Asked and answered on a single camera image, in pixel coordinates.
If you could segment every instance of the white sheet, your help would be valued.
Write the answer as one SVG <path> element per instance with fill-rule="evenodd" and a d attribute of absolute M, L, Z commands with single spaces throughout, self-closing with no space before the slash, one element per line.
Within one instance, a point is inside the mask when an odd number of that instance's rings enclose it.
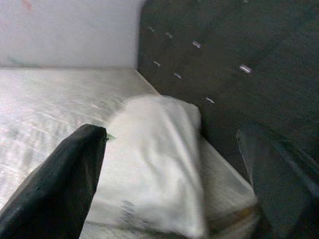
<path fill-rule="evenodd" d="M 139 73 L 127 68 L 0 70 L 0 208 L 24 178 L 77 127 L 92 123 L 107 128 L 111 114 L 123 101 L 143 94 L 157 93 Z M 205 140 L 201 147 L 206 164 L 203 168 L 207 169 L 203 172 L 209 199 L 207 214 L 217 219 L 254 204 L 248 183 Z M 81 236 L 143 237 L 151 238 L 145 233 L 93 224 L 85 224 Z"/>

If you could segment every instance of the bed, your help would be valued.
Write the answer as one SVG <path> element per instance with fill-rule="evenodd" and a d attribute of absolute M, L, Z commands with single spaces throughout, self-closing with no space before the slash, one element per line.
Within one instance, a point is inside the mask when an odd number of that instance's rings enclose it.
<path fill-rule="evenodd" d="M 0 207 L 77 127 L 107 128 L 127 99 L 160 93 L 193 103 L 202 114 L 201 180 L 210 236 L 246 238 L 258 210 L 236 141 L 242 124 L 262 123 L 318 160 L 317 9 L 315 1 L 150 0 L 141 12 L 138 71 L 1 69 Z M 81 234 L 164 237 L 178 236 L 91 222 Z"/>
<path fill-rule="evenodd" d="M 1 69 L 0 81 L 0 100 L 6 102 L 1 104 L 0 207 L 77 127 L 91 123 L 107 128 L 111 115 L 125 100 L 158 94 L 136 70 L 129 68 Z M 204 138 L 200 148 L 206 169 L 202 180 L 211 229 L 217 234 L 229 230 L 230 225 L 242 224 L 237 232 L 241 238 L 258 218 L 252 188 Z M 163 237 L 86 222 L 81 238 L 151 236 Z"/>

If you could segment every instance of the dark fabric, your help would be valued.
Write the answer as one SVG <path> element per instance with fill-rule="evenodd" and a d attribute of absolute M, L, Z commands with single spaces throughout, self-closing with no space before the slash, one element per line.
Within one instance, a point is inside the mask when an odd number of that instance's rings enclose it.
<path fill-rule="evenodd" d="M 319 162 L 318 42 L 318 0 L 149 0 L 138 70 L 196 104 L 202 134 L 248 179 L 235 135 L 252 121 Z"/>
<path fill-rule="evenodd" d="M 106 130 L 86 124 L 63 140 L 0 212 L 1 239 L 77 239 L 100 176 Z"/>
<path fill-rule="evenodd" d="M 318 238 L 319 166 L 295 143 L 249 124 L 238 145 L 254 192 L 280 238 Z"/>

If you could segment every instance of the headboard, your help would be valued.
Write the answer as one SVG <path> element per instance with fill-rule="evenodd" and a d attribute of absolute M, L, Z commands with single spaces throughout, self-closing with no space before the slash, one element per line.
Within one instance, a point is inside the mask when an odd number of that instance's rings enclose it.
<path fill-rule="evenodd" d="M 318 0 L 149 0 L 138 70 L 199 107 L 202 134 L 246 179 L 236 132 L 252 121 L 319 162 Z"/>

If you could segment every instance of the tufted button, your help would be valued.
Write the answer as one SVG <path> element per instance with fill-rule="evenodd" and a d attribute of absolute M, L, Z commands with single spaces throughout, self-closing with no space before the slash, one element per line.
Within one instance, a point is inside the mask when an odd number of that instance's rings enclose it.
<path fill-rule="evenodd" d="M 152 28 L 151 26 L 148 26 L 146 29 L 147 29 L 147 30 L 150 30 L 151 32 L 155 32 L 155 29 Z"/>
<path fill-rule="evenodd" d="M 213 101 L 210 97 L 206 97 L 206 100 L 207 100 L 208 102 L 212 103 L 212 104 L 215 103 L 215 101 Z"/>
<path fill-rule="evenodd" d="M 246 74 L 250 74 L 253 72 L 253 70 L 251 68 L 249 68 L 248 66 L 243 65 L 243 64 L 239 66 L 239 69 L 242 70 L 243 72 L 245 72 Z"/>
<path fill-rule="evenodd" d="M 177 78 L 181 79 L 181 76 L 180 76 L 179 73 L 175 72 L 174 75 L 175 75 Z"/>
<path fill-rule="evenodd" d="M 159 63 L 159 62 L 153 61 L 153 63 L 154 63 L 155 65 L 157 65 L 158 67 L 160 67 L 160 63 Z"/>
<path fill-rule="evenodd" d="M 196 46 L 198 49 L 199 48 L 201 48 L 201 44 L 198 42 L 198 41 L 193 41 L 192 43 L 191 43 L 193 46 Z"/>

